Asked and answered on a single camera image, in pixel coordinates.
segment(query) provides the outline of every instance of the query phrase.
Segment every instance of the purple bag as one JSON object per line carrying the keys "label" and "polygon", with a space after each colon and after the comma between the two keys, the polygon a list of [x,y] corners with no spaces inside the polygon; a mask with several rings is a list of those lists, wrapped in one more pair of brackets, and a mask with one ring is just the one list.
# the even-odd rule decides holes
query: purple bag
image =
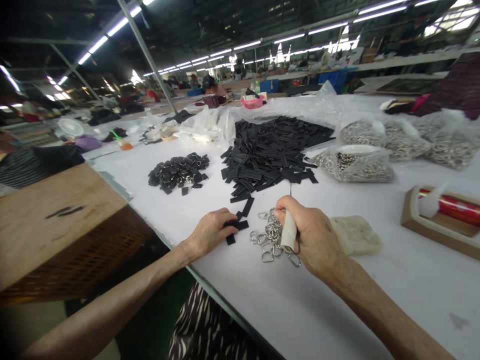
{"label": "purple bag", "polygon": [[101,147],[102,143],[92,135],[81,135],[75,138],[75,145],[86,153]]}

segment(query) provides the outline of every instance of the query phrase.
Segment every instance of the pink basket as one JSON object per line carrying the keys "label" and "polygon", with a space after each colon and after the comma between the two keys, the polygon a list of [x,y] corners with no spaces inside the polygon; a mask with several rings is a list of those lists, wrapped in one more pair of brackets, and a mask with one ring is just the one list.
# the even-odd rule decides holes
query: pink basket
{"label": "pink basket", "polygon": [[253,100],[240,99],[240,101],[243,104],[243,106],[246,107],[247,109],[258,109],[264,104],[264,99],[265,99],[265,96],[260,95],[260,98],[258,99],[257,98]]}

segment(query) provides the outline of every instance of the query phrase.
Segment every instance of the ceiling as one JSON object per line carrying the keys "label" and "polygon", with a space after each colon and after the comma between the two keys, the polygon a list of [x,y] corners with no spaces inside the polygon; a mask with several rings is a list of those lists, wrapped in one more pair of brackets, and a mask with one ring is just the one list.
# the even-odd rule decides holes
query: ceiling
{"label": "ceiling", "polygon": [[[384,3],[378,0],[155,0],[135,17],[140,32],[159,68],[209,55],[218,50],[267,38],[309,24]],[[421,12],[441,13],[454,0],[439,0],[350,25],[350,38],[361,32],[364,42],[399,29],[399,24]],[[21,0],[10,1],[0,14],[3,43],[0,60],[10,66],[11,74],[20,82],[42,82],[48,74],[59,80],[68,70],[49,46],[56,46],[66,58],[76,61],[111,27],[120,12],[117,0]],[[340,29],[324,31],[307,38],[298,38],[292,51],[308,49],[336,41]],[[20,39],[38,43],[21,43]],[[257,49],[257,57],[265,57],[274,46]],[[253,50],[244,51],[246,60],[253,60]],[[113,72],[119,81],[128,79],[132,69],[150,72],[132,30],[124,26],[92,57],[78,67],[81,74]]]}

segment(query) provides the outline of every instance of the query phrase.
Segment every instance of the support column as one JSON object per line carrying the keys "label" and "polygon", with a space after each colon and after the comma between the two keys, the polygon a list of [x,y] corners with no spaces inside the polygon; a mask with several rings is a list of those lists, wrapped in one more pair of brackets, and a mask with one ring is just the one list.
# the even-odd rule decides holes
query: support column
{"label": "support column", "polygon": [[128,20],[128,23],[130,24],[130,27],[133,31],[133,34],[135,35],[136,40],[138,41],[138,44],[140,45],[140,48],[143,51],[143,54],[145,55],[146,61],[148,62],[151,70],[153,71],[153,76],[155,80],[158,82],[158,84],[160,85],[161,89],[163,90],[163,93],[165,94],[168,104],[170,105],[171,109],[175,112],[175,114],[178,114],[178,111],[174,106],[172,98],[170,97],[170,90],[167,89],[167,87],[164,84],[164,81],[160,79],[158,67],[155,65],[154,58],[150,54],[150,51],[147,48],[147,44],[145,44],[144,38],[142,37],[142,34],[140,34],[140,30],[137,27],[135,20],[130,15],[130,11],[127,8],[127,4],[125,3],[125,0],[118,0],[118,4],[120,5],[121,10],[123,11],[123,14]]}
{"label": "support column", "polygon": [[92,89],[92,87],[89,85],[89,83],[84,79],[82,75],[79,74],[77,69],[70,63],[70,61],[67,60],[67,58],[62,54],[62,52],[59,50],[59,48],[55,44],[50,44],[50,46],[55,50],[55,52],[58,54],[59,57],[65,62],[65,64],[70,68],[70,70],[77,76],[77,78],[80,79],[80,81],[83,83],[83,85],[86,86],[88,90],[90,90],[91,94],[97,99],[98,101],[102,101],[100,96]]}

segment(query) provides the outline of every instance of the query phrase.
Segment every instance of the zebra print pants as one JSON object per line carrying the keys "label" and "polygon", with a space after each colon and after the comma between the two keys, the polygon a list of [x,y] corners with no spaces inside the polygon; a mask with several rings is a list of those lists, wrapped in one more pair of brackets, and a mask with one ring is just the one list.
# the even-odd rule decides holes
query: zebra print pants
{"label": "zebra print pants", "polygon": [[180,310],[168,358],[257,360],[268,357],[197,282]]}

